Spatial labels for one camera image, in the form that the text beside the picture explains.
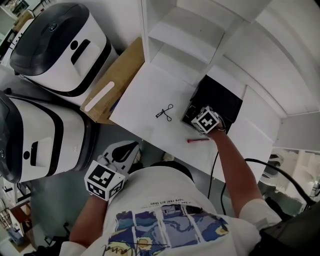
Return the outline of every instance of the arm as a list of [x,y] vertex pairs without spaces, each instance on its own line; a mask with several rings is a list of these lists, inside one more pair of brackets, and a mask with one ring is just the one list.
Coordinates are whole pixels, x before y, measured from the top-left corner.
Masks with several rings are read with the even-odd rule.
[[71,230],[70,242],[88,248],[101,237],[107,207],[108,202],[91,195]]
[[228,135],[217,129],[208,135],[216,143],[233,210],[239,217],[246,203],[253,199],[263,199],[263,197],[254,174]]

